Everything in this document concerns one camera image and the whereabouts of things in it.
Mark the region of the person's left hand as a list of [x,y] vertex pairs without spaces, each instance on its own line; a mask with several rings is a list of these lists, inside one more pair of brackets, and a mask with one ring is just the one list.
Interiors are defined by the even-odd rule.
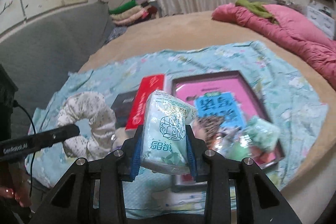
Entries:
[[21,207],[30,207],[28,178],[19,163],[1,162],[1,197],[14,199]]

